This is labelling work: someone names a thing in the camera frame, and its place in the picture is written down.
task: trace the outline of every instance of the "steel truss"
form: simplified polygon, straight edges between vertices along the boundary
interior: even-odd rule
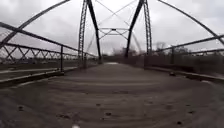
[[[69,2],[70,0],[64,0],[62,2],[59,2],[43,11],[41,11],[40,13],[36,14],[35,16],[31,17],[30,19],[28,19],[26,22],[24,22],[23,24],[21,24],[18,29],[24,29],[25,27],[27,27],[29,24],[33,23],[35,20],[37,20],[39,17],[43,16],[44,14],[48,13],[49,11]],[[11,32],[7,37],[5,37],[2,40],[2,43],[0,45],[0,47],[2,47],[5,43],[8,43],[18,32],[13,31]]]
[[[83,7],[81,13],[81,21],[80,21],[80,30],[79,30],[79,44],[78,44],[78,58],[80,66],[84,65],[84,39],[85,39],[85,24],[86,24],[86,14],[87,8],[89,9],[93,25],[95,28],[95,36],[96,36],[96,43],[97,43],[97,50],[98,50],[98,57],[99,63],[101,63],[101,51],[100,51],[100,41],[99,41],[99,28],[96,21],[95,12],[93,9],[92,1],[91,0],[83,0]]]

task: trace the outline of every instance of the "cloud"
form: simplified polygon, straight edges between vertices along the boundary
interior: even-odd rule
[[[0,3],[0,21],[8,23],[13,26],[19,26],[24,21],[39,13],[41,10],[60,2],[61,0],[2,0]],[[131,0],[99,0],[108,8],[113,11],[118,10],[125,4],[131,2]],[[195,24],[189,18],[176,12],[175,10],[159,3],[156,0],[148,0],[152,21],[152,36],[153,42],[166,42],[168,45],[186,43],[189,41],[210,37],[211,35]],[[170,4],[177,6],[178,8],[186,11],[192,16],[196,17],[204,24],[209,26],[215,32],[221,34],[224,31],[224,1],[223,0],[167,0]],[[99,3],[93,0],[97,21],[100,22],[107,16],[111,15],[107,9],[105,9]],[[135,2],[131,7],[126,8],[119,14],[122,19],[131,23],[130,17],[133,16],[135,8],[138,2]],[[25,30],[45,36],[47,38],[56,40],[60,43],[76,47],[78,46],[78,34],[79,23],[81,14],[82,0],[71,0],[65,5],[50,11],[45,16],[41,17]],[[125,27],[128,28],[119,18],[114,16],[111,20],[105,22],[100,27]],[[135,25],[135,33],[140,42],[142,49],[145,49],[145,28],[144,28],[144,15],[141,12],[137,24]],[[7,32],[4,29],[0,29],[0,33]],[[85,48],[91,41],[91,37],[94,34],[94,29],[90,15],[87,16],[87,28]],[[40,43],[38,40],[30,39],[26,36],[18,35],[11,42],[21,43],[25,45],[32,45],[35,47],[45,47],[49,49],[57,48],[56,46],[48,45],[47,43]],[[122,37],[108,36],[101,40],[102,49],[106,53],[112,52],[113,48],[120,48],[126,45],[126,40]],[[214,43],[210,43],[207,47],[213,46]],[[96,45],[91,48],[91,52],[96,52]]]

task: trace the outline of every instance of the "bridge railing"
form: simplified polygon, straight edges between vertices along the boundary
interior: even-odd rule
[[[56,49],[49,50],[51,48],[37,48],[21,45],[21,43],[0,42],[0,80],[33,76],[40,73],[62,73],[75,68],[97,64],[96,56],[83,52],[85,65],[78,65],[78,50],[75,48],[4,23],[0,23],[0,27],[19,32],[22,36],[50,43]]]
[[[209,72],[224,73],[224,48],[203,50],[203,48],[205,49],[205,46],[203,46],[205,45],[204,43],[216,39],[215,37],[206,38],[153,51],[152,54],[147,57],[147,66],[202,74]],[[187,48],[198,47],[196,46],[198,44],[202,46],[200,47],[202,50],[192,51]]]

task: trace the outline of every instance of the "concrete deck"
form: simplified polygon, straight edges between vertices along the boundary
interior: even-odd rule
[[[0,128],[223,128],[224,87],[101,65],[0,90]]]

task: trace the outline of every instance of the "diagonal steel beam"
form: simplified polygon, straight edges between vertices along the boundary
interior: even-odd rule
[[[126,22],[122,17],[120,17],[119,15],[117,15],[117,13],[113,12],[111,9],[109,9],[107,6],[105,6],[103,3],[101,3],[100,1],[96,0],[96,2],[98,2],[100,5],[102,5],[104,8],[106,8],[109,12],[112,13],[112,15],[117,16],[120,20],[122,20],[127,26],[129,26],[128,22]]]
[[[40,13],[36,14],[35,16],[31,17],[29,20],[27,20],[26,22],[24,22],[22,25],[20,25],[18,28],[19,29],[24,29],[25,27],[27,27],[30,23],[32,23],[33,21],[35,21],[36,19],[38,19],[39,17],[41,17],[42,15],[46,14],[47,12],[59,7],[60,5],[64,4],[64,3],[67,3],[68,1],[70,0],[64,0],[62,2],[59,2],[43,11],[41,11]],[[0,47],[2,45],[4,45],[5,43],[8,43],[18,32],[16,31],[13,31],[11,32],[7,37],[5,37],[3,40],[2,40],[2,44],[0,45]]]
[[[196,18],[192,17],[191,15],[187,14],[186,12],[184,12],[183,10],[180,10],[179,8],[171,5],[171,4],[168,4],[162,0],[158,0],[159,2],[177,10],[178,12],[184,14],[185,16],[189,17],[191,20],[193,20],[194,22],[196,22],[197,24],[199,24],[201,27],[203,27],[205,30],[207,30],[210,34],[212,34],[214,37],[216,37],[223,45],[224,45],[224,41],[220,38],[218,38],[218,34],[216,34],[214,31],[212,31],[209,27],[207,27],[206,25],[204,25],[203,23],[201,23],[199,20],[197,20]]]
[[[125,8],[127,8],[128,6],[132,5],[133,3],[135,3],[137,0],[133,0],[131,1],[130,3],[128,3],[127,5],[125,5],[124,7],[122,7],[121,9],[119,9],[118,11],[116,12],[113,12],[113,14],[109,17],[107,17],[106,19],[104,19],[103,21],[101,21],[99,23],[99,25],[103,24],[104,22],[106,22],[107,20],[111,19],[114,15],[117,15],[117,13],[119,13],[120,11],[124,10]]]
[[[99,39],[99,28],[97,25],[97,21],[96,21],[96,15],[93,9],[93,4],[91,0],[87,0],[87,5],[89,7],[89,11],[90,11],[90,15],[93,21],[93,25],[95,28],[95,32],[96,32],[96,44],[97,44],[97,50],[98,50],[98,57],[99,57],[99,61],[101,63],[102,60],[102,56],[101,56],[101,50],[100,50],[100,39]]]
[[[130,48],[130,44],[131,44],[132,31],[133,31],[133,28],[135,26],[135,23],[137,21],[137,18],[139,16],[139,13],[141,11],[143,4],[144,4],[144,0],[139,0],[138,6],[137,6],[135,14],[134,14],[134,18],[130,25],[129,34],[128,34],[128,43],[127,43],[127,48],[126,48],[126,52],[125,52],[125,58],[128,58],[129,48]]]

